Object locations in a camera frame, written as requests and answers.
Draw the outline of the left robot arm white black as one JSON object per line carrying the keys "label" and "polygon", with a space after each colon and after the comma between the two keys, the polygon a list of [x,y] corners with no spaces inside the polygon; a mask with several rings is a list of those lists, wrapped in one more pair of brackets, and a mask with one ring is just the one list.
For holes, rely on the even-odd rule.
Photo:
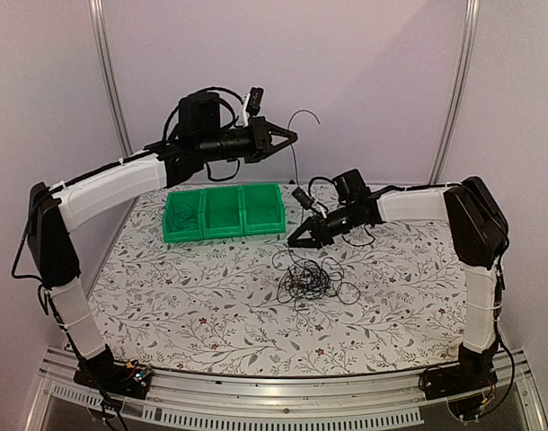
{"label": "left robot arm white black", "polygon": [[296,132],[260,114],[261,88],[238,100],[240,110],[223,93],[225,88],[213,86],[181,98],[161,139],[131,156],[30,190],[20,246],[29,249],[37,269],[32,279],[47,294],[42,306],[52,311],[86,376],[102,390],[113,389],[120,372],[90,311],[70,234],[119,204],[186,182],[212,162],[259,163],[296,142]]}

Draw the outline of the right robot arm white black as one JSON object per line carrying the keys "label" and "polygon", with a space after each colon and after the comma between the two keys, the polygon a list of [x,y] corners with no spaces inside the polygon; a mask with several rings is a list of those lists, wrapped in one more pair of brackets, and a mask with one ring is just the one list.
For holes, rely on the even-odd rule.
{"label": "right robot arm white black", "polygon": [[509,246],[508,222],[483,180],[459,183],[386,186],[372,191],[359,170],[331,179],[339,206],[321,208],[288,237],[291,248],[321,249],[359,226],[402,221],[442,221],[449,225],[455,254],[464,267],[466,327],[460,356],[470,355],[451,373],[458,391],[470,391],[486,374],[478,358],[499,345],[497,319],[504,288],[502,260]]}

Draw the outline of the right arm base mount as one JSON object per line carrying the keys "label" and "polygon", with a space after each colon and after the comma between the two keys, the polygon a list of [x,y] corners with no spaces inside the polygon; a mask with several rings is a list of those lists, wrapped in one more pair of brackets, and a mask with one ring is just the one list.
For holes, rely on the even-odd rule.
{"label": "right arm base mount", "polygon": [[[493,357],[498,351],[499,342],[495,341],[481,353],[472,351],[461,344],[458,348],[458,363],[452,366],[431,366],[420,375],[418,387],[425,393],[427,400],[464,395],[470,391],[489,388],[498,382],[493,368]],[[490,401],[490,395],[478,392],[469,397],[450,401],[450,413],[458,420],[466,422],[479,419],[484,407]]]}

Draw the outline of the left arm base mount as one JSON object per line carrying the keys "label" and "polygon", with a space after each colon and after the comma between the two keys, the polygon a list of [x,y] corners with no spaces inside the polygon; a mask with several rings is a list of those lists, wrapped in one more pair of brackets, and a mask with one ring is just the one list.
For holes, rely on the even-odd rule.
{"label": "left arm base mount", "polygon": [[137,360],[127,363],[115,360],[110,347],[91,359],[78,361],[74,382],[133,399],[144,400],[149,391],[154,369]]}

